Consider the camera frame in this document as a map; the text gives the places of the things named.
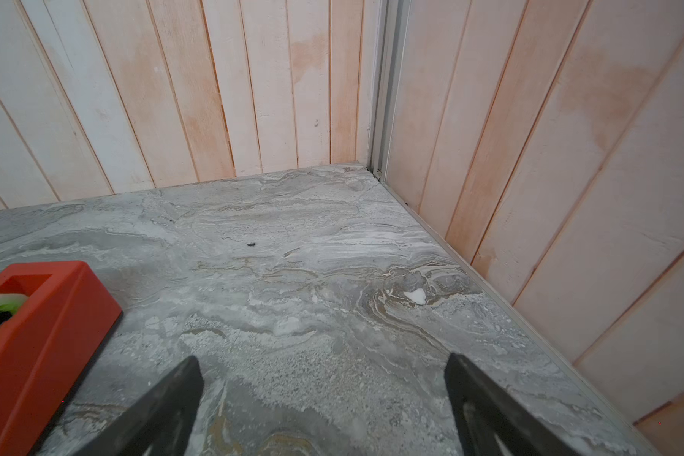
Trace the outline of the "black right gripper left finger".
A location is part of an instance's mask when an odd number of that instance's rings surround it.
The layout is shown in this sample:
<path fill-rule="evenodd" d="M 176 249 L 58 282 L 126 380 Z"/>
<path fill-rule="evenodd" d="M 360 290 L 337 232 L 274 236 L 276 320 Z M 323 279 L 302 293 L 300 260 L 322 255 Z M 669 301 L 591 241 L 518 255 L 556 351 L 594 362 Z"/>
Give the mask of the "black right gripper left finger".
<path fill-rule="evenodd" d="M 187 357 L 78 455 L 184 455 L 203 396 L 199 359 Z"/>

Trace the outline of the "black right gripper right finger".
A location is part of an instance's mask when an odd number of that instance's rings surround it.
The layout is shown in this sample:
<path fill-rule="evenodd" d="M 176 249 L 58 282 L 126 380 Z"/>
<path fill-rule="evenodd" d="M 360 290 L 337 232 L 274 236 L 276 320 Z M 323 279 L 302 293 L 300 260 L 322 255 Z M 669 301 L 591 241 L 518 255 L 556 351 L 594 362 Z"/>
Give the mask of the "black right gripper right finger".
<path fill-rule="evenodd" d="M 465 455 L 575 455 L 465 355 L 451 353 L 446 391 Z"/>

